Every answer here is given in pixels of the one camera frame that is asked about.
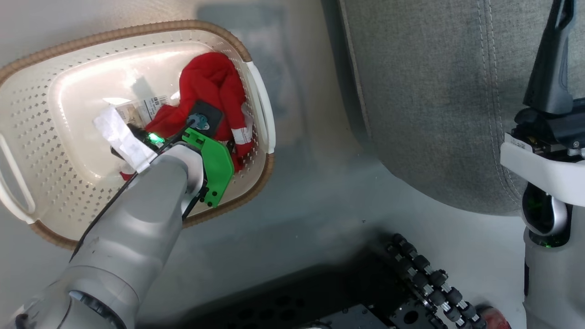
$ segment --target white plastic basket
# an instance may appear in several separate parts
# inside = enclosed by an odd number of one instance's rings
[[[104,98],[140,100],[178,91],[181,70],[206,52],[226,54],[254,118],[252,152],[218,208],[198,204],[185,226],[252,199],[273,165],[274,119],[264,82],[242,43],[197,20],[155,23],[101,33],[35,53],[0,70],[0,149],[22,191],[17,202],[2,168],[0,200],[56,245],[73,248],[123,184],[119,161],[92,120]]]

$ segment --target basket handle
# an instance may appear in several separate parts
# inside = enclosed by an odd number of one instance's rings
[[[4,206],[18,219],[25,221],[27,224],[33,224],[35,220],[30,216],[35,211],[35,201],[33,200],[32,195],[28,187],[26,187],[26,182],[20,169],[18,168],[18,164],[8,147],[8,143],[4,138],[4,135],[0,133],[0,150],[4,154],[6,161],[8,162],[8,166],[16,179],[18,187],[20,188],[22,195],[25,198],[27,208],[24,209],[23,205],[20,204],[8,188],[6,184],[6,179],[4,178],[4,174],[0,170],[0,201],[4,204]]]
[[[260,71],[256,65],[254,65],[253,61],[249,61],[246,63],[248,65],[248,69],[252,74],[252,78],[254,79],[254,84],[256,85],[256,89],[258,90],[258,96],[260,97],[260,105],[262,106],[262,118],[264,121],[264,129],[260,130],[267,141],[268,150],[266,153],[272,154],[274,153],[274,147],[276,146],[276,128],[274,127],[274,114],[272,113],[272,105],[270,105],[270,97],[268,97],[268,91],[266,90],[266,85],[264,85],[264,80],[262,80],[262,76],[260,75]]]

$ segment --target gray sofa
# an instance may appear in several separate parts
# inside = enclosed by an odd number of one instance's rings
[[[456,208],[518,214],[526,182],[500,166],[552,0],[340,0],[362,113],[395,176]],[[585,6],[569,91],[585,94]]]

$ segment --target brown basket rim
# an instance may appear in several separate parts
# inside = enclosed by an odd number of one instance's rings
[[[117,29],[109,32],[98,33],[96,35],[87,36],[81,39],[65,42],[51,48],[46,48],[39,52],[33,53],[30,56],[15,60],[1,68],[0,86],[4,84],[4,82],[16,72],[62,54],[67,54],[86,47],[95,46],[96,44],[126,39],[128,37],[178,30],[204,30],[207,32],[214,33],[225,39],[227,42],[229,42],[236,49],[236,51],[238,52],[243,61],[245,62],[252,61],[252,57],[250,56],[250,53],[247,51],[247,49],[244,47],[243,43],[238,38],[236,38],[236,36],[231,34],[230,31],[220,26],[217,26],[213,23],[204,22],[201,20],[176,20],[172,22],[151,23],[139,26],[132,26],[130,28]],[[258,193],[260,193],[262,188],[268,182],[268,179],[272,174],[273,168],[274,154],[266,154],[266,160],[264,162],[262,174],[260,175],[260,178],[258,179],[256,184],[254,184],[254,186],[250,190],[248,190],[238,198],[230,200],[217,208],[213,208],[204,211],[203,213],[199,213],[197,215],[188,217],[183,222],[183,228],[191,227],[193,225],[210,220],[213,217],[217,217],[219,215],[232,211],[246,204],[251,199],[256,197]],[[56,246],[73,250],[77,245],[76,240],[68,239],[62,237],[59,234],[56,234],[38,220],[30,224],[29,226],[33,230],[33,232],[38,234],[38,236],[51,242]]]

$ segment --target gray floor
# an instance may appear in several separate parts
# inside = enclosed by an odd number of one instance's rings
[[[184,230],[139,320],[170,323],[193,307],[319,263],[347,259],[376,232],[400,232],[472,302],[524,328],[524,226],[431,200],[393,177],[367,142],[332,0],[2,0],[0,65],[125,26],[204,19],[250,50],[277,123],[276,169],[246,206]],[[54,280],[68,251],[0,210],[0,323]]]

